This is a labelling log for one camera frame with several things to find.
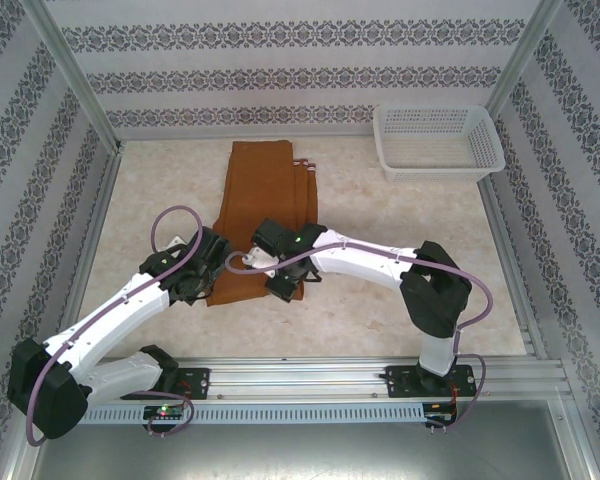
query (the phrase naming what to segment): folded cloth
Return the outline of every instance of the folded cloth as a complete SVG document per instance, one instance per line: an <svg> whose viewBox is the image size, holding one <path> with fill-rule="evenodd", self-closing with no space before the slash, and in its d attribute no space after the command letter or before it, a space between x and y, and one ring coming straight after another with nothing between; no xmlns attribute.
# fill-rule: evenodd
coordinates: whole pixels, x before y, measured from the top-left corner
<svg viewBox="0 0 600 480"><path fill-rule="evenodd" d="M220 216L213 229L226 237L234 250L248 252L251 237L265 218L291 230L318 216L315 167L293 160L290 142L234 142ZM241 268L235 260L236 267ZM216 280L207 305L223 305L268 294L267 277L225 273ZM294 300L302 300L301 284Z"/></svg>

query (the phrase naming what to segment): laundry basket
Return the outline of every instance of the laundry basket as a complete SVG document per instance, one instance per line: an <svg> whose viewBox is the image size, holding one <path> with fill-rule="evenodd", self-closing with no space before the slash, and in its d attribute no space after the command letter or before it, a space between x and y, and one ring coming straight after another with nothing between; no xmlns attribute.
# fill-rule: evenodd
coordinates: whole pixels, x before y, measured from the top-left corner
<svg viewBox="0 0 600 480"><path fill-rule="evenodd" d="M493 121L480 106L380 105L373 134L389 182L477 182L504 168Z"/></svg>

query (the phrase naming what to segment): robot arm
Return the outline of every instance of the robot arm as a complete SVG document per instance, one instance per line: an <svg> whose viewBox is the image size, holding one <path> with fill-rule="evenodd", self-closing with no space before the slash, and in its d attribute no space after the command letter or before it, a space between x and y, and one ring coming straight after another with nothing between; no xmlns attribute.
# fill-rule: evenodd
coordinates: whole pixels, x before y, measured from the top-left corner
<svg viewBox="0 0 600 480"><path fill-rule="evenodd" d="M71 430L89 407L120 398L136 391L169 392L175 383L177 363L155 345L123 360L96 366L106 353L131 331L149 318L166 310L176 301L192 305L201 293L211 289L224 269L231 252L229 242L211 229L202 229L202 239L191 259L160 283L137 294L129 292L146 284L184 259L196 241L176 245L150 255L139 273L107 302L81 322L46 342L26 339L16 345L9 376L7 397L26 414L33 385L43 367L68 342L82 325L89 322L114 301L124 303L104 314L69 349L58 357L45 376L34 413L34 422L47 438L58 438Z"/></svg>
<svg viewBox="0 0 600 480"><path fill-rule="evenodd" d="M204 298L223 271L229 256L229 242L209 228L202 229L202 239L186 265L126 298L138 286L161 276L190 251L188 245L176 245L150 255L129 283L116 295L80 323L39 344L27 339L16 346L9 378L7 397L26 414L33 385L49 360L66 345L80 326L99 315L107 305L125 299L87 329L68 350L58 357L44 377L33 420L47 438L58 438L71 430L89 407L120 398L132 392L155 389L169 392L175 383L177 362L150 346L133 356L96 366L106 353L132 330L149 318L166 310L176 301L193 304ZM277 265L280 261L333 243L350 243L356 248L330 248L315 252L267 273L268 290L290 301L302 280L320 272L360 277L401 292L413 323L423 332L420 366L426 385L427 375L444 379L455 361L454 335L458 316L467 303L471 284L456 275L427 269L403 261L400 257L424 259L456 267L437 244L425 242L419 249L397 249L349 239L322 225L307 224L293 232L266 220L253 236L255 247L245 263L252 268Z"/></svg>
<svg viewBox="0 0 600 480"><path fill-rule="evenodd" d="M458 268L440 245L424 242L419 249L387 247L348 238L322 225L307 224L300 232L292 232L269 219L252 241L255 246L243 260L251 268L267 268L326 245L344 243L343 248L317 251L297 263L266 272L269 279L265 286L289 302L301 280L310 274L320 279L319 273L332 272L398 290L411 321L423 333L419 359L423 377L430 373L435 381L449 373L456 359L456 325L467 306L471 283L457 275L400 260L411 257ZM347 248L347 244L366 250Z"/></svg>

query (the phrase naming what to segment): wall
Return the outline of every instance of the wall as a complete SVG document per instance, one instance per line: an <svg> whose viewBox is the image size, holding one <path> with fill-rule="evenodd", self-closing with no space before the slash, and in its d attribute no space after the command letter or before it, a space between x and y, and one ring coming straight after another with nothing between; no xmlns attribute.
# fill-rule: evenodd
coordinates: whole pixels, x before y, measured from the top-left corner
<svg viewBox="0 0 600 480"><path fill-rule="evenodd" d="M492 181L527 293L600 446L600 0L562 4L497 128Z"/></svg>
<svg viewBox="0 0 600 480"><path fill-rule="evenodd" d="M58 328L107 160L21 5L0 0L0 450L12 348Z"/></svg>
<svg viewBox="0 0 600 480"><path fill-rule="evenodd" d="M370 133L484 104L538 0L77 0L52 15L123 139Z"/></svg>

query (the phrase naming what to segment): floor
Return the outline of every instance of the floor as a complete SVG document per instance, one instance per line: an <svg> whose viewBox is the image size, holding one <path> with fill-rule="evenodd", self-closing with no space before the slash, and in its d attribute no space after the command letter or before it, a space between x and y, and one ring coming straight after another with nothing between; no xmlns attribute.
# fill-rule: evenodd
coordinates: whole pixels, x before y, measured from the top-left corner
<svg viewBox="0 0 600 480"><path fill-rule="evenodd" d="M317 165L319 222L391 246L440 243L495 298L492 314L462 336L461 352L524 355L525 349L478 188L465 183L387 183L372 138L289 139L295 158ZM174 204L212 225L220 211L233 139L129 142L82 305L81 318L116 293L151 253L153 219ZM173 213L158 245L188 239L194 222ZM471 294L463 314L482 311ZM326 275L302 302L272 296L207 308L175 304L132 332L110 356L155 343L174 357L417 356L419 333L401 296L352 277Z"/></svg>

